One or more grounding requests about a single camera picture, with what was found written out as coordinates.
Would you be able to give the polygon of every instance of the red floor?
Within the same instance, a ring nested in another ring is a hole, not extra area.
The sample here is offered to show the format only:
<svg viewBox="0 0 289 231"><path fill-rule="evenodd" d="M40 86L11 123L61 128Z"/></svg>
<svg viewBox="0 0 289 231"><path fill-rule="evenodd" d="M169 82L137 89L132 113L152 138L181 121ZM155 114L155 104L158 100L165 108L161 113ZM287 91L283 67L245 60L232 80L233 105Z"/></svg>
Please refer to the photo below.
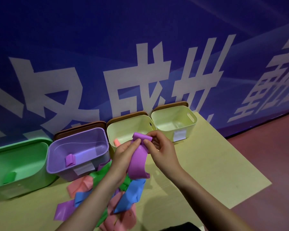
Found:
<svg viewBox="0 0 289 231"><path fill-rule="evenodd" d="M232 210L255 230L289 231L289 115L228 141L272 182Z"/></svg>

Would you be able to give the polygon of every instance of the basket handle hole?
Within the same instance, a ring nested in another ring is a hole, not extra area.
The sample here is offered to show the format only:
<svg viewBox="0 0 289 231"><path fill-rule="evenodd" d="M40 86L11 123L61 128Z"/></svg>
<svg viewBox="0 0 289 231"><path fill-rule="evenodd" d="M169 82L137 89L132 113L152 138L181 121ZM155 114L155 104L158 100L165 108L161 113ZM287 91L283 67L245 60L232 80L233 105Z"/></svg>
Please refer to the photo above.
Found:
<svg viewBox="0 0 289 231"><path fill-rule="evenodd" d="M189 113L187 113L187 116L189 117L189 119L190 119L192 122L195 122L195 119L194 119Z"/></svg>

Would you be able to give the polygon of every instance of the purple storage box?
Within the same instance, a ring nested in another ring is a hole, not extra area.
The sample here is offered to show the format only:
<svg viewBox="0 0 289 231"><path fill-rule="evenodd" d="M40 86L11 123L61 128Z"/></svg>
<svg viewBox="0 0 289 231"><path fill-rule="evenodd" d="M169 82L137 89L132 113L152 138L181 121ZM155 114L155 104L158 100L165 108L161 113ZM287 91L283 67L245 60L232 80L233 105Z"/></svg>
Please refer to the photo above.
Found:
<svg viewBox="0 0 289 231"><path fill-rule="evenodd" d="M65 158L75 156L76 164L66 167ZM101 163L110 160L108 140L103 128L94 128L58 139L50 144L47 153L47 172L67 181L96 171Z"/></svg>

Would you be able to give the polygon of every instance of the left hand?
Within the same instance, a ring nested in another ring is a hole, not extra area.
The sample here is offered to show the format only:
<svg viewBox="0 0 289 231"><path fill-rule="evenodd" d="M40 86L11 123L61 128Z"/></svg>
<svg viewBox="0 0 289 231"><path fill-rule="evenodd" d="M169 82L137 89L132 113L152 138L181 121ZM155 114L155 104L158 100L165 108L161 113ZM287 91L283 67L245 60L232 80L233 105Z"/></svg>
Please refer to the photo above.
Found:
<svg viewBox="0 0 289 231"><path fill-rule="evenodd" d="M137 139L133 143L127 141L117 147L108 172L116 179L118 185L121 185L124 182L126 171L131 162L131 157L134 154L134 151L139 147L140 143L141 140Z"/></svg>

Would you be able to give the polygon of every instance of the hand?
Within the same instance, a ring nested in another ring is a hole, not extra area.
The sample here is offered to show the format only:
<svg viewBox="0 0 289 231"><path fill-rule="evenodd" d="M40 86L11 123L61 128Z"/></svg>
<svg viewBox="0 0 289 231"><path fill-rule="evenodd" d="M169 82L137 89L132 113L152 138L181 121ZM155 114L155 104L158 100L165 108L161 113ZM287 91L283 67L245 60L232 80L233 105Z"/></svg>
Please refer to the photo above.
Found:
<svg viewBox="0 0 289 231"><path fill-rule="evenodd" d="M144 144L154 163L168 179L172 180L182 170L173 143L161 131L151 131L147 135L153 138L152 142L144 140Z"/></svg>
<svg viewBox="0 0 289 231"><path fill-rule="evenodd" d="M109 174L116 179L118 185L121 185L124 182L126 171L131 162L131 157L134 151L139 147L140 143L141 140L137 139L133 143L127 141L117 147L109 169Z"/></svg>

